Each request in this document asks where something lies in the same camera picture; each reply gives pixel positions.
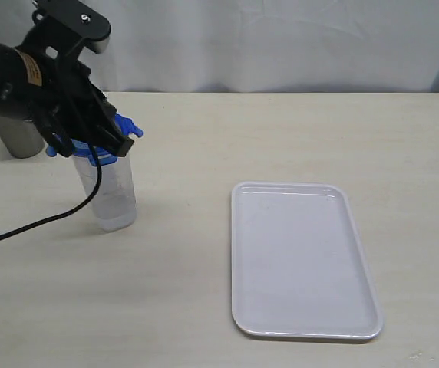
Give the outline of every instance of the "black cable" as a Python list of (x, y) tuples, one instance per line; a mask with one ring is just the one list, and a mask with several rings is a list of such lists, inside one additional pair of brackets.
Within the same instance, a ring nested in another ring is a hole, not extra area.
[(32, 222), (31, 224), (28, 224), (26, 226), (23, 226), (21, 228), (17, 228), (16, 230), (12, 230), (10, 232), (6, 232), (5, 234), (0, 235), (0, 241), (11, 238), (12, 236), (16, 236), (18, 234), (21, 234), (22, 232), (27, 232), (28, 230), (32, 230), (33, 228), (37, 228), (39, 226), (48, 224), (49, 222), (54, 222), (57, 220), (65, 219), (74, 213), (78, 212), (82, 208), (84, 208), (88, 203), (91, 202), (91, 200), (97, 195), (98, 190), (100, 189), (100, 185), (102, 183), (102, 166), (100, 164), (100, 160), (98, 159), (97, 153), (95, 152), (95, 148), (93, 146), (88, 145), (91, 151), (91, 155), (93, 156), (95, 160), (95, 164), (97, 166), (97, 182), (95, 183), (94, 190), (90, 193), (90, 195), (79, 205), (74, 207), (73, 209), (70, 209), (67, 212), (61, 213), (60, 215), (54, 215), (51, 217), (43, 218), (42, 220)]

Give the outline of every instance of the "plastic tray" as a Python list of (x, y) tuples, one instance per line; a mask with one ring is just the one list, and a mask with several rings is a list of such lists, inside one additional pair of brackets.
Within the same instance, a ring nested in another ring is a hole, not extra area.
[(383, 317), (346, 195), (243, 182), (232, 194), (232, 312), (247, 334), (367, 340)]

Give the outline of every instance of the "white backdrop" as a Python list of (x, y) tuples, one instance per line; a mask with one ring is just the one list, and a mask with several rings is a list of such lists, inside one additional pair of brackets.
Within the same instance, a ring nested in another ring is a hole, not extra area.
[[(113, 25), (107, 53), (84, 55), (105, 90), (439, 90), (439, 0), (85, 3)], [(32, 10), (0, 0), (0, 41)]]

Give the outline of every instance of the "table surface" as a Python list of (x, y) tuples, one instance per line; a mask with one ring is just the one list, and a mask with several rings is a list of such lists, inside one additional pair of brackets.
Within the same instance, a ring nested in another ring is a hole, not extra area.
[[(90, 209), (0, 243), (0, 367), (439, 367), (439, 94), (109, 94), (145, 131), (139, 219)], [(251, 340), (229, 302), (230, 191), (348, 194), (385, 314), (366, 344)], [(84, 198), (69, 159), (0, 142), (0, 232)]]

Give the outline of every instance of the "blue plastic lid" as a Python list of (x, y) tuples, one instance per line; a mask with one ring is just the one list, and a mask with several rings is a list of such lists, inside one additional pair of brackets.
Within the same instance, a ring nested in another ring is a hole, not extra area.
[[(114, 117), (115, 123), (119, 126), (120, 131), (123, 135), (129, 136), (131, 134), (134, 134), (138, 138), (141, 138), (143, 136), (143, 130), (138, 128), (134, 125), (134, 122), (132, 119), (128, 117), (123, 117), (122, 115), (116, 114)], [(86, 157), (90, 161), (90, 164), (92, 166), (95, 165), (95, 160), (93, 155), (91, 154), (90, 148), (86, 143), (80, 142), (79, 140), (72, 140), (73, 146), (74, 146), (74, 152), (73, 154), (77, 157)], [(45, 150), (46, 154), (50, 157), (57, 156), (56, 151), (54, 148), (49, 146)], [(97, 153), (98, 159), (102, 166), (110, 165), (111, 163), (117, 162), (117, 157), (112, 156), (108, 151), (106, 151), (103, 148), (95, 147), (95, 152)]]

